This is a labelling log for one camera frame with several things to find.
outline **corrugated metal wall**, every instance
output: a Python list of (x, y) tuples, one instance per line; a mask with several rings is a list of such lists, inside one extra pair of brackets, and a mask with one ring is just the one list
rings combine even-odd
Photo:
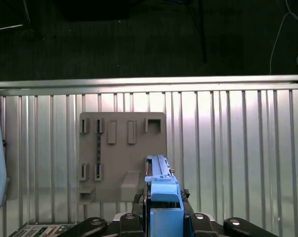
[(168, 157), (196, 211), (298, 237), (298, 90), (7, 96), (8, 201), (0, 237), (25, 222), (113, 218), (131, 203), (77, 206), (81, 112), (164, 112)]

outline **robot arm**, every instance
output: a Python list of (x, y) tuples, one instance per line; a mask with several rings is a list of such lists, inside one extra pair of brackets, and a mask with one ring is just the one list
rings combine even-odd
[(144, 192), (135, 196), (131, 213), (117, 214), (110, 224), (88, 218), (60, 237), (276, 237), (241, 218), (220, 225), (208, 214), (194, 213), (168, 160), (159, 155), (145, 162)]

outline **aluminum rail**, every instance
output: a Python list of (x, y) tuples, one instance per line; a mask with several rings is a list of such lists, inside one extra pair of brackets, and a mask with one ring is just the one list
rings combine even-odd
[(298, 75), (2, 81), (0, 96), (298, 89)]

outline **dark background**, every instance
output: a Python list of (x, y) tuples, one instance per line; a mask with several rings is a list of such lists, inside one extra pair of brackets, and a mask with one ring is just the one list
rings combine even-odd
[[(23, 14), (22, 0), (8, 1)], [(289, 0), (298, 15), (298, 0)], [(28, 1), (32, 24), (0, 31), (0, 81), (267, 75), (285, 0), (203, 0), (207, 63), (187, 7), (147, 0), (128, 20), (67, 22), (51, 0)], [(198, 2), (192, 11), (197, 18)], [(21, 18), (0, 0), (0, 27)], [(298, 24), (284, 23), (272, 74), (298, 74)]]

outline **black mount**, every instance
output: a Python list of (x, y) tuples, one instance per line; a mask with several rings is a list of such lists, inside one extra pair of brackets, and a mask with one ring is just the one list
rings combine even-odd
[[(226, 219), (220, 225), (207, 214), (194, 213), (188, 201), (188, 190), (181, 190), (181, 194), (184, 205), (184, 237), (277, 237), (237, 217)], [(59, 237), (146, 237), (142, 197), (141, 194), (135, 196), (132, 213), (122, 214), (110, 224), (99, 217), (88, 218)]]

